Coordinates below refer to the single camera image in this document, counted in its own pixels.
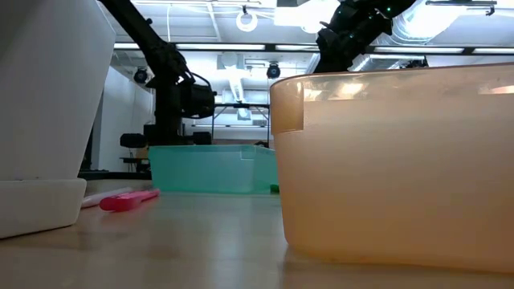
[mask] robotic arm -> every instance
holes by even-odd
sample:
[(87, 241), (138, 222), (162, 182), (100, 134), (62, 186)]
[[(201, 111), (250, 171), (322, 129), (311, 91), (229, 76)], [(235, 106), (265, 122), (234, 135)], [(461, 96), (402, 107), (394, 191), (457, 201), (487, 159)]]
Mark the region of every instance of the robotic arm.
[(150, 145), (181, 145), (182, 117), (204, 118), (214, 114), (214, 93), (195, 84), (194, 73), (173, 43), (164, 41), (130, 0), (99, 0), (139, 46), (155, 75), (146, 86), (156, 92), (155, 125), (148, 135)]
[(319, 33), (320, 62), (314, 73), (347, 71), (380, 34), (392, 34), (393, 18), (416, 0), (345, 0)]

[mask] pink pen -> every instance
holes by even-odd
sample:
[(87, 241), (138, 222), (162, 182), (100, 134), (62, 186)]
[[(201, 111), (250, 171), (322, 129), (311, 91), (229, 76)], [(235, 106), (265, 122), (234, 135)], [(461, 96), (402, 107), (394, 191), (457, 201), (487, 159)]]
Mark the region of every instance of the pink pen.
[(123, 193), (117, 196), (106, 197), (100, 201), (100, 208), (106, 211), (124, 212), (136, 209), (143, 201), (159, 195), (159, 189)]

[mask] table surface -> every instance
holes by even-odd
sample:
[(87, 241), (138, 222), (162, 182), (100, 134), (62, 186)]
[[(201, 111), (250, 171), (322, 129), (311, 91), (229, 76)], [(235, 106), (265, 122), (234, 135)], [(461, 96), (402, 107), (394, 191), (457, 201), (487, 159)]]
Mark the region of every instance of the table surface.
[(278, 197), (163, 194), (0, 241), (11, 288), (514, 288), (514, 275), (323, 263), (288, 248)]

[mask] green storage bin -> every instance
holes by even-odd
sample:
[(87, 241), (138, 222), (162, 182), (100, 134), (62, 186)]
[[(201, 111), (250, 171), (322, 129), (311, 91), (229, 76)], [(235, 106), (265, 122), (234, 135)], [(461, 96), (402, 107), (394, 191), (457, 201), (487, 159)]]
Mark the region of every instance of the green storage bin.
[(151, 147), (153, 186), (163, 192), (269, 193), (275, 151), (254, 145)]

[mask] ceiling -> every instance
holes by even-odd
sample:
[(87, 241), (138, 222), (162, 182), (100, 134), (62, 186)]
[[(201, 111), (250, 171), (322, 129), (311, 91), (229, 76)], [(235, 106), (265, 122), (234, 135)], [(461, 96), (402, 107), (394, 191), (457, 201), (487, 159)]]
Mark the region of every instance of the ceiling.
[[(275, 26), (276, 1), (261, 1), (261, 5), (249, 5), (248, 10), (259, 13), (257, 27), (252, 32), (243, 32), (236, 26), (240, 6), (196, 6), (184, 5), (136, 5), (146, 18), (153, 20), (152, 28), (163, 38), (172, 42), (223, 42), (223, 43), (314, 43), (316, 34), (309, 34), (298, 26)], [(444, 32), (428, 44), (450, 46), (475, 44), (484, 46), (514, 46), (514, 17), (509, 13), (497, 13), (486, 17), (484, 11), (466, 13), (458, 17)], [(116, 20), (106, 11), (116, 31), (118, 43), (132, 42)], [(217, 58), (222, 52), (183, 52), (190, 69), (206, 77), (215, 90), (229, 87), (226, 75), (218, 70)], [(246, 60), (276, 61), (283, 76), (305, 73), (312, 53), (242, 53)], [(469, 63), (514, 61), (506, 57), (448, 57), (429, 58), (431, 66)], [(145, 66), (143, 55), (138, 51), (116, 51), (112, 65), (126, 75), (132, 75), (137, 67)], [(253, 67), (242, 79), (244, 89), (267, 89), (270, 85), (265, 69)]]

